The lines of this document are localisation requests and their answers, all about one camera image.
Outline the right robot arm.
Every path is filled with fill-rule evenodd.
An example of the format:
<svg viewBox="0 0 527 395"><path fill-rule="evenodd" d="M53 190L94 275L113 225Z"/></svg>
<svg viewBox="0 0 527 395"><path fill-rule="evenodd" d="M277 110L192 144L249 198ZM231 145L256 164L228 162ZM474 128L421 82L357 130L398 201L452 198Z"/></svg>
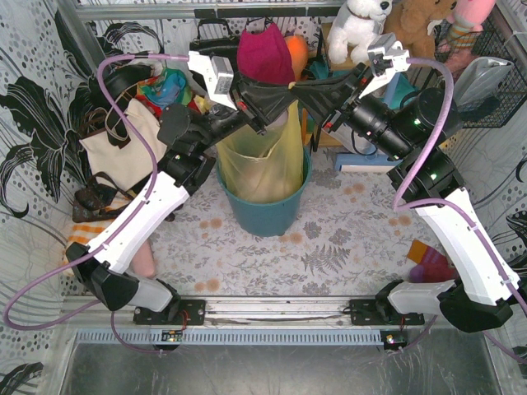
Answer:
<svg viewBox="0 0 527 395"><path fill-rule="evenodd" d="M457 278L432 283L395 281L375 298L378 314L433 314L472 333L501 327L513 304L525 305L526 283L498 253L470 202L464 180L441 143L458 128L451 72L440 90L420 93L399 111L372 95L383 78L358 66L345 76L299 82L291 88L321 123L337 120L371 142L396 166L388 173L396 211L413 209L431 227L451 259Z"/></svg>

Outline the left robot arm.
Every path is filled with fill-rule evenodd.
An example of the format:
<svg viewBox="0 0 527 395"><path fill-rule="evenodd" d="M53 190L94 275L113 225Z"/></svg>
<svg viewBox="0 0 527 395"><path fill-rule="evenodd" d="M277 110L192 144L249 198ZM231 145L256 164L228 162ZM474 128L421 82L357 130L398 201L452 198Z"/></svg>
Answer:
<svg viewBox="0 0 527 395"><path fill-rule="evenodd" d="M145 188L101 235L68 248L77 279L108 310L135 305L161 312L175 307L177 294L167 284L128 273L134 255L207 180L216 162L206 153L209 147L244 126L262 132L294 100L288 86L247 77L236 81L226 98L234 101L232 108L216 102L205 114L182 104L166 107L158 137L168 151Z"/></svg>

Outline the yellow trash bag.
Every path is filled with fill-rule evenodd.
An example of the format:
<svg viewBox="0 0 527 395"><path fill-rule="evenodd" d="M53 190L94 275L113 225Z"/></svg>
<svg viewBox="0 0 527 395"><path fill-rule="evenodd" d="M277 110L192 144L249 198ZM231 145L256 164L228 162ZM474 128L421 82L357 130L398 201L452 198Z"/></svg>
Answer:
<svg viewBox="0 0 527 395"><path fill-rule="evenodd" d="M290 197L302 185L303 151L298 100L257 133L245 125L216 144L220 172L227 189L252 203Z"/></svg>

